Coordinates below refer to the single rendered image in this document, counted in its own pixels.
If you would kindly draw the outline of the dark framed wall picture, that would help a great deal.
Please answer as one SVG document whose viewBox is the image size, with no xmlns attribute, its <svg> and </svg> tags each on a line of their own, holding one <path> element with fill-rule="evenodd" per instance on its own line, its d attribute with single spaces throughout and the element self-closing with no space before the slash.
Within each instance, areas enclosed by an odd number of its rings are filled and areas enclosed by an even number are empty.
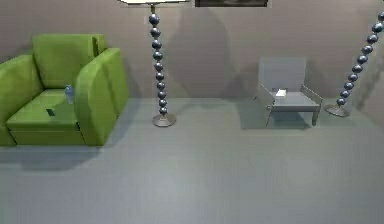
<svg viewBox="0 0 384 224">
<path fill-rule="evenodd" d="M 269 0 L 194 0 L 195 7 L 267 7 Z"/>
</svg>

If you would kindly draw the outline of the blue beaded floor lamp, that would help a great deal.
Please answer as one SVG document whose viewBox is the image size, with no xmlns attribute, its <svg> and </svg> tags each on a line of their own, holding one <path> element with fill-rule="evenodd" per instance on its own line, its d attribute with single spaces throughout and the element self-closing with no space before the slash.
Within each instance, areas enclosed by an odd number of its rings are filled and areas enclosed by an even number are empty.
<svg viewBox="0 0 384 224">
<path fill-rule="evenodd" d="M 366 44 L 360 49 L 360 55 L 356 59 L 356 63 L 351 68 L 352 73 L 348 75 L 347 81 L 343 85 L 343 90 L 339 93 L 335 104 L 327 104 L 324 110 L 331 115 L 338 117 L 347 117 L 350 112 L 345 108 L 348 98 L 351 96 L 355 82 L 359 78 L 359 74 L 364 69 L 364 64 L 368 62 L 369 55 L 374 51 L 374 44 L 379 41 L 379 34 L 384 31 L 384 11 L 377 15 L 377 21 L 371 27 L 371 33 L 366 38 Z"/>
<path fill-rule="evenodd" d="M 175 124 L 176 116 L 170 114 L 167 108 L 166 84 L 164 82 L 164 65 L 162 63 L 163 53 L 161 52 L 162 42 L 160 41 L 161 30 L 159 28 L 160 16 L 156 13 L 156 7 L 160 4 L 178 4 L 189 2 L 190 0 L 118 0 L 128 6 L 149 6 L 150 15 L 148 22 L 151 25 L 150 35 L 152 37 L 151 47 L 153 49 L 152 58 L 154 60 L 155 79 L 157 81 L 157 97 L 159 110 L 158 114 L 153 117 L 152 123 L 157 127 L 170 127 Z"/>
</svg>

